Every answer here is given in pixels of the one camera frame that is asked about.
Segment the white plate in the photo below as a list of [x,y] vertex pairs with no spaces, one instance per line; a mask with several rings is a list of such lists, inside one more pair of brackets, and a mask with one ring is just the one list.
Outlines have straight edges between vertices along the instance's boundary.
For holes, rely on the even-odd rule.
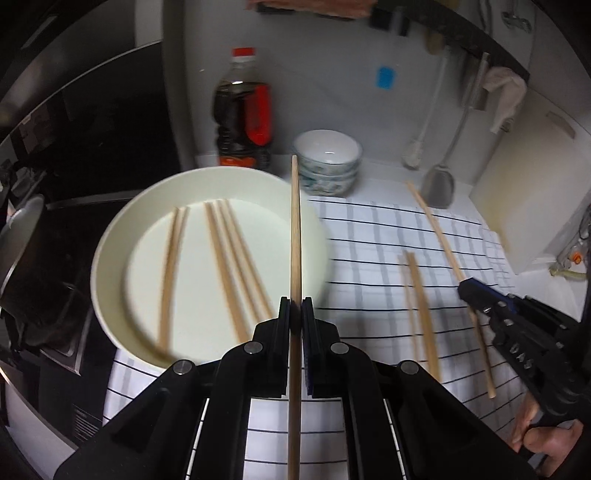
[[[290,196],[289,184],[267,173],[213,167],[170,177],[134,198],[105,231],[92,267],[93,305],[113,343],[164,368],[177,358],[197,363],[217,360],[239,343],[213,255],[205,200],[231,199],[272,309],[277,312],[281,297],[289,297]],[[165,250],[171,212],[183,206],[190,210],[174,285],[171,357],[163,358],[154,342]],[[303,296],[319,300],[329,273],[327,241],[304,195],[301,229]],[[249,314],[238,276],[234,278],[253,332],[256,320]]]

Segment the white tablecloth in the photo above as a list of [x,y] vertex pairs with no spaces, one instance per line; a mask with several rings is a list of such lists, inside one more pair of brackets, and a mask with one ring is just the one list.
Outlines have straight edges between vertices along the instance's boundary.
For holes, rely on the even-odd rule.
[[[324,300],[314,304],[316,317],[335,323],[344,342],[363,349],[374,360],[397,364],[413,358],[399,256],[404,249],[414,252],[436,332],[441,382],[493,431],[506,436],[525,388],[511,367],[489,347],[497,396],[488,398],[483,363],[466,306],[457,296],[453,271],[424,213],[416,207],[325,197],[310,200],[326,225],[333,261]],[[497,235],[478,220],[444,210],[435,213],[466,275],[509,293],[514,288],[514,275]],[[487,326],[484,330],[490,345],[492,332]],[[116,415],[160,372],[118,351],[103,421]],[[301,431],[301,478],[346,479],[347,450],[340,400],[313,400],[306,395],[304,386]],[[244,478],[286,477],[287,397],[253,399]]]

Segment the hand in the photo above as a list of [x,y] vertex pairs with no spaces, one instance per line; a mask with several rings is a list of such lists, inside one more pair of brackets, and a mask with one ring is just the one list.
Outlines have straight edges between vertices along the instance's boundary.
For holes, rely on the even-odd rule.
[[515,416],[515,425],[507,443],[515,452],[519,452],[521,446],[525,445],[525,448],[532,453],[545,453],[548,455],[548,458],[540,466],[539,474],[541,476],[550,476],[568,457],[570,451],[581,437],[583,424],[575,420],[569,429],[559,427],[529,429],[539,410],[540,406],[533,395],[527,392]]

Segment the soy sauce bottle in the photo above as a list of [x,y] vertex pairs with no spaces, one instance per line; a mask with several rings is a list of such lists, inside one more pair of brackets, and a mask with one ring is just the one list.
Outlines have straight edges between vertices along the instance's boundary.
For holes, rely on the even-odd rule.
[[217,86],[213,118],[220,165],[269,169],[270,92],[255,63],[254,48],[235,48],[232,68]]

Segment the chopstick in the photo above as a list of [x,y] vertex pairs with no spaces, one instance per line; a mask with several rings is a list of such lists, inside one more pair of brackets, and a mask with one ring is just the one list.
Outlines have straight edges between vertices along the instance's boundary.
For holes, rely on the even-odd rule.
[[207,217],[207,226],[209,228],[209,235],[212,239],[213,250],[216,257],[217,270],[219,271],[220,278],[222,280],[222,288],[230,310],[230,316],[234,324],[234,330],[238,341],[245,343],[250,340],[246,323],[242,315],[242,309],[238,303],[238,297],[234,288],[234,282],[230,271],[228,269],[228,260],[222,247],[222,241],[220,240],[219,227],[217,225],[216,214],[213,211],[213,206],[210,202],[205,202],[205,214]]
[[423,328],[423,346],[427,355],[429,364],[429,373],[438,382],[441,381],[441,370],[439,368],[439,357],[437,355],[437,346],[435,344],[435,333],[433,332],[433,322],[431,321],[431,311],[427,303],[427,296],[423,289],[423,280],[421,272],[418,269],[417,259],[412,252],[404,252],[406,256],[410,275],[413,279],[414,291],[417,296],[418,316]]
[[411,280],[408,278],[408,266],[404,264],[405,259],[402,255],[399,256],[398,262],[400,263],[400,273],[402,274],[402,281],[404,282],[404,299],[406,301],[407,310],[408,310],[408,318],[410,320],[410,327],[413,333],[412,341],[413,341],[413,357],[414,359],[420,363],[420,356],[418,353],[418,332],[417,332],[417,324],[414,318],[414,306],[413,306],[413,299],[410,293],[410,282]]
[[[443,251],[446,254],[447,261],[450,264],[450,266],[456,276],[456,280],[458,283],[460,283],[461,281],[466,279],[466,276],[464,275],[464,272],[460,268],[460,265],[457,263],[456,256],[453,254],[452,249],[449,246],[449,242],[447,241],[447,238],[446,238],[445,234],[443,233],[441,226],[439,225],[439,222],[433,216],[433,214],[431,213],[431,209],[427,206],[427,204],[425,203],[425,200],[423,200],[423,198],[421,197],[421,194],[419,194],[419,192],[417,191],[415,186],[408,181],[407,187],[410,190],[410,193],[413,194],[413,197],[415,198],[415,200],[417,201],[419,206],[425,212],[425,215],[427,215],[427,218],[429,219],[429,222],[431,223],[431,227],[433,228],[433,231],[437,235],[437,238],[439,239],[439,243],[441,244],[441,247],[443,248]],[[480,322],[478,321],[478,317],[476,316],[476,312],[474,312],[474,310],[470,306],[468,307],[468,315],[470,316],[470,320],[472,321],[472,325],[473,325],[474,331],[476,333],[476,339],[478,340],[478,347],[480,348],[480,353],[482,354],[482,359],[484,361],[484,366],[485,366],[484,370],[485,370],[485,376],[486,376],[486,387],[488,390],[488,396],[489,396],[489,398],[495,398],[496,397],[496,388],[495,388],[495,382],[492,378],[491,359],[489,358],[488,351],[486,350],[486,343],[484,341],[484,336],[482,334],[482,328],[480,326]]]
[[183,209],[183,216],[178,224],[180,209],[175,207],[173,220],[168,231],[168,245],[164,264],[162,295],[160,297],[160,322],[158,324],[158,338],[156,346],[161,353],[168,354],[170,349],[171,303],[173,299],[174,274],[178,261],[178,252],[187,223],[189,208]]
[[[246,265],[246,269],[250,273],[250,276],[253,280],[255,292],[256,292],[256,294],[258,296],[258,300],[259,300],[259,305],[262,306],[262,309],[263,309],[262,315],[257,314],[256,311],[254,311],[253,316],[254,316],[254,318],[256,318],[256,320],[258,322],[261,322],[262,320],[272,319],[274,317],[274,314],[273,314],[273,310],[271,308],[271,302],[270,302],[269,297],[267,295],[267,291],[265,290],[265,287],[263,286],[263,283],[262,283],[261,278],[258,274],[258,271],[256,270],[256,266],[252,260],[251,253],[248,250],[248,246],[246,245],[246,242],[244,241],[244,237],[243,237],[242,232],[240,230],[240,226],[238,225],[238,222],[236,221],[236,216],[234,215],[232,205],[230,204],[228,199],[223,199],[221,202],[218,203],[218,206],[219,206],[220,211],[222,213],[222,219],[224,220],[224,224],[226,225],[226,234],[227,234],[228,238],[230,239],[230,244],[232,246],[232,249],[234,250],[234,255],[236,255],[236,250],[240,253],[243,263]],[[239,275],[241,276],[242,282],[245,285],[245,292],[246,292],[246,296],[249,298],[249,304],[251,305],[251,309],[256,310],[254,301],[249,296],[248,285],[245,281],[244,273],[242,272],[242,270],[240,268],[240,263],[238,261],[237,256],[235,256],[235,260],[236,260],[236,266],[238,268]]]
[[287,478],[300,480],[301,437],[301,223],[297,156],[291,158],[290,396],[287,427]]
[[258,311],[256,309],[256,305],[254,299],[251,296],[250,291],[248,290],[248,284],[246,282],[246,277],[244,276],[244,271],[240,265],[240,260],[238,260],[238,252],[236,250],[236,239],[230,234],[230,222],[231,220],[228,218],[228,213],[222,207],[222,202],[220,200],[215,201],[215,205],[219,210],[222,216],[222,226],[224,229],[224,233],[226,238],[228,239],[228,244],[230,246],[230,252],[232,253],[232,258],[234,260],[234,264],[236,265],[236,270],[238,271],[238,280],[240,281],[240,285],[242,287],[242,291],[244,292],[244,296],[246,297],[246,302],[251,310],[252,317],[257,321],[260,322],[261,319],[259,317]]

